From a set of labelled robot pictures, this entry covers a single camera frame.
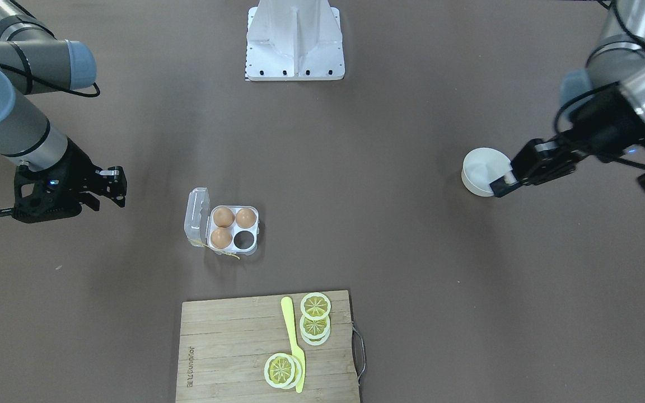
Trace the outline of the clear plastic egg box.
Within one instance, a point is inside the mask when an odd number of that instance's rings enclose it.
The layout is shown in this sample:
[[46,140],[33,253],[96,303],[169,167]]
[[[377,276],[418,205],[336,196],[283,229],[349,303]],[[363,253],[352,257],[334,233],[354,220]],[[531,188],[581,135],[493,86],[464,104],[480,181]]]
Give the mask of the clear plastic egg box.
[[249,256],[258,250],[260,214],[246,205],[213,207],[208,189],[195,187],[188,196],[184,232],[194,247],[235,258]]

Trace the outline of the brown egg from bowl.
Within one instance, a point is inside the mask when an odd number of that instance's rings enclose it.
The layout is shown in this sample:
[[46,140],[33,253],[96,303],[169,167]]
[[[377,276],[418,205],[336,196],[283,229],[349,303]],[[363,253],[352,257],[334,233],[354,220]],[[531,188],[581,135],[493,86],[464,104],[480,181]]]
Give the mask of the brown egg from bowl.
[[251,208],[241,208],[236,212],[236,224],[240,228],[251,228],[258,222],[258,215]]

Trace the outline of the brown egg in box rear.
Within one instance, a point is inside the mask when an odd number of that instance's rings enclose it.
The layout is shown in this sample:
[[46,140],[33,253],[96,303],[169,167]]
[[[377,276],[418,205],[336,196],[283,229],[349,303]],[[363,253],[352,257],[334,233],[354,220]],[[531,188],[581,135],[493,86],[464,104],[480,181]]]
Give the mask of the brown egg in box rear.
[[228,207],[217,207],[212,213],[213,224],[220,228],[228,228],[235,222],[235,214]]

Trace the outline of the brown egg in box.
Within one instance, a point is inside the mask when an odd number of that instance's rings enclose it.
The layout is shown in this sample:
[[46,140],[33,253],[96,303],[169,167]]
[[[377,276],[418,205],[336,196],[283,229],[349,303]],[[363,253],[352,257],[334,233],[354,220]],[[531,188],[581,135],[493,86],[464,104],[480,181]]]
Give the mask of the brown egg in box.
[[233,237],[230,230],[223,227],[217,227],[214,229],[208,238],[210,244],[218,250],[225,250],[228,248],[232,239]]
[[235,214],[228,207],[217,207],[212,213],[213,224],[220,228],[228,228],[235,222]]

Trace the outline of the brown egg in box front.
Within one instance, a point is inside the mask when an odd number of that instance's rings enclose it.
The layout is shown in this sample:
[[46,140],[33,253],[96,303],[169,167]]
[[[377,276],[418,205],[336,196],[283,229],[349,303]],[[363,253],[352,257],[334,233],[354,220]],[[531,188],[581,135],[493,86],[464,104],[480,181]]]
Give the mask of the brown egg in box front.
[[225,250],[228,248],[232,239],[233,237],[230,230],[223,227],[217,227],[214,229],[208,238],[210,244],[218,250]]

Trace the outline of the white bowl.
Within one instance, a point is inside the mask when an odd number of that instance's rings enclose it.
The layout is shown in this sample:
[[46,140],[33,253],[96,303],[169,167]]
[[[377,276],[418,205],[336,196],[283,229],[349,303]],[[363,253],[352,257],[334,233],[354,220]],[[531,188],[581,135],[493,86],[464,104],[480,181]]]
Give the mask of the white bowl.
[[490,184],[511,170],[511,160],[504,153],[493,148],[476,148],[464,157],[461,181],[472,194],[493,197]]

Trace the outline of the wooden cutting board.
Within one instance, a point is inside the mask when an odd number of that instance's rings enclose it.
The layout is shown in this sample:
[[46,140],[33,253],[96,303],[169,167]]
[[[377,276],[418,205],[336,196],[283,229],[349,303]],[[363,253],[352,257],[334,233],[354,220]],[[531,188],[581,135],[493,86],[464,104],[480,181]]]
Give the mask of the wooden cutting board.
[[306,355],[301,393],[264,378],[272,354],[290,353],[282,295],[185,302],[181,309],[177,402],[359,402],[353,319],[347,290],[328,290],[331,335]]

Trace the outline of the yellow plastic knife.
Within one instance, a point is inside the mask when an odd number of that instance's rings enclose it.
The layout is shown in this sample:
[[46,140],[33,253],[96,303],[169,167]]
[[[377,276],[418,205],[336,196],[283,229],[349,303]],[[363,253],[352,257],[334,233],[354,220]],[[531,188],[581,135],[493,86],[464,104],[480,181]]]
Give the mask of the yellow plastic knife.
[[299,382],[295,386],[295,392],[302,393],[306,378],[306,357],[304,350],[299,346],[297,342],[295,310],[292,298],[290,298],[289,296],[284,296],[280,301],[280,306],[288,335],[291,353],[301,365],[301,377]]

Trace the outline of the lemon slice top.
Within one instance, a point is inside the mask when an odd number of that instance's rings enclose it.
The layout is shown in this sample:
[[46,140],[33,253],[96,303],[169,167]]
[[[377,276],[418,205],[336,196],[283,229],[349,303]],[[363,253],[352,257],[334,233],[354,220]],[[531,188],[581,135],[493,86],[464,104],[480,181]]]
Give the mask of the lemon slice top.
[[324,293],[320,292],[308,293],[300,301],[302,315],[313,321],[328,317],[331,308],[331,300]]

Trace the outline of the lemon slice by knife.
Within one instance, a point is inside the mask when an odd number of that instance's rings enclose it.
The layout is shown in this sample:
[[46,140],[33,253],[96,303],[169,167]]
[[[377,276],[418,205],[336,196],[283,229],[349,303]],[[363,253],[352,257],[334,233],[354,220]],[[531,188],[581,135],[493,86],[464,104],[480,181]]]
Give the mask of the lemon slice by knife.
[[264,378],[272,388],[296,388],[302,381],[302,375],[302,364],[294,355],[272,354],[264,365]]

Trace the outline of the lemon slice middle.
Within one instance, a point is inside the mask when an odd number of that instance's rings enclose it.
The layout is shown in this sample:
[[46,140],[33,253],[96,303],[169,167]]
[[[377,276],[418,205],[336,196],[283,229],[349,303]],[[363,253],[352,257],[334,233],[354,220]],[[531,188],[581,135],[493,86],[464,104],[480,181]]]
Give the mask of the lemon slice middle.
[[302,316],[299,323],[302,340],[310,346],[324,344],[330,336],[331,324],[329,316],[320,319],[309,319]]

